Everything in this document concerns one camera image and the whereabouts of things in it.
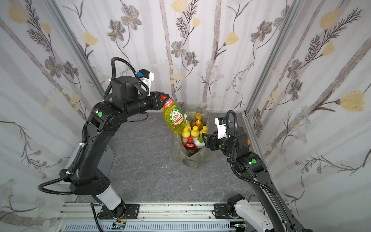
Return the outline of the orange bottle yellow cap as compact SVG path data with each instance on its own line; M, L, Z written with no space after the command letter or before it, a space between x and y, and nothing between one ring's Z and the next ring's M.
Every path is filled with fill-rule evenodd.
M200 131L198 129L197 126L194 126L190 132L190 135L191 135L191 138L193 139L193 141L198 141L199 140L199 137L200 137Z
M190 130L187 127L185 127L183 131L181 132L181 140L182 140L183 145L185 145L188 142L188 138L190 136L191 136Z
M208 133L207 126L203 126L203 128L200 130L200 136L202 136L204 133Z

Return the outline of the white bottle green cap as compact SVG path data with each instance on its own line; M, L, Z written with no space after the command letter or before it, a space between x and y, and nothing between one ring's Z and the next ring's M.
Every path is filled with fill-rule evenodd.
M202 137L199 137L199 139L197 141L194 141L194 144L195 146L198 148L198 149L202 149L205 147L205 143L204 143L204 140Z

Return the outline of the large orange pump soap bottle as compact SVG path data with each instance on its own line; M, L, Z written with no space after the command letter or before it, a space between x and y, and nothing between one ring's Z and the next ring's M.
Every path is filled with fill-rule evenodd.
M196 126L198 130L202 130L204 127L204 123L202 122L202 116L200 114L195 114L196 120L193 122L193 127Z

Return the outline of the red soap bottle red cap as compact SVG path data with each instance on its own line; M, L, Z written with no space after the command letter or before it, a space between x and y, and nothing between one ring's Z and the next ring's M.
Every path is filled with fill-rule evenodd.
M187 153L188 157L193 156L194 154L196 154L199 151L199 149L195 146L192 137L188 137L187 143L185 144L185 149L188 152Z

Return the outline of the large yellow pump soap bottle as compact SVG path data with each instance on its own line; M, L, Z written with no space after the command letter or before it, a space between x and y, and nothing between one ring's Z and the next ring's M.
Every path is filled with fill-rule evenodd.
M191 131L191 125L190 125L190 122L188 120L186 121L186 129L188 131Z

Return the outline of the green bottle red cap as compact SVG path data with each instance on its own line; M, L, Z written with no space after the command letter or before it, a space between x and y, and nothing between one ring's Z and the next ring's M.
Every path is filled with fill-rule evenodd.
M186 127L186 118L181 107L172 99L168 99L162 107L166 123L174 133L180 133Z

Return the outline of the green fabric shopping bag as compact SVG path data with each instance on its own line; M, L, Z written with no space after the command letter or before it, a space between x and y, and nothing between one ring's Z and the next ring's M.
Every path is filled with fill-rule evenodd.
M186 119L189 122L196 120L195 114L202 116L201 121L208 125L210 118L210 111L203 107L188 108L185 109L184 113L187 115ZM211 159L210 149L202 148L195 154L190 154L184 147L179 133L173 133L173 158L175 163L182 163L189 168L197 169L203 161L209 161Z

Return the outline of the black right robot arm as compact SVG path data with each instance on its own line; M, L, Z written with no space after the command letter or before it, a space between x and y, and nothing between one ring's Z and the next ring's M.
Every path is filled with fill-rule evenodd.
M259 212L248 199L236 194L228 199L225 210L215 209L215 216L227 214L243 219L254 232L308 232L279 194L262 158L250 150L248 135L238 125L236 113L229 110L225 117L216 119L216 124L216 132L202 135L206 148L220 150L227 157L233 174L250 184L265 212Z

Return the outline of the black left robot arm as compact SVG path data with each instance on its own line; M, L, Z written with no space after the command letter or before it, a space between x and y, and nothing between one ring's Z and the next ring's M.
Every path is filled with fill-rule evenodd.
M91 110L82 129L80 148L67 169L57 179L41 183L38 190L55 195L92 196L102 205L96 219L122 219L128 215L124 201L98 168L109 141L129 117L163 108L169 95L151 92L154 74L146 69L136 71L126 60L111 59L112 77L102 102Z

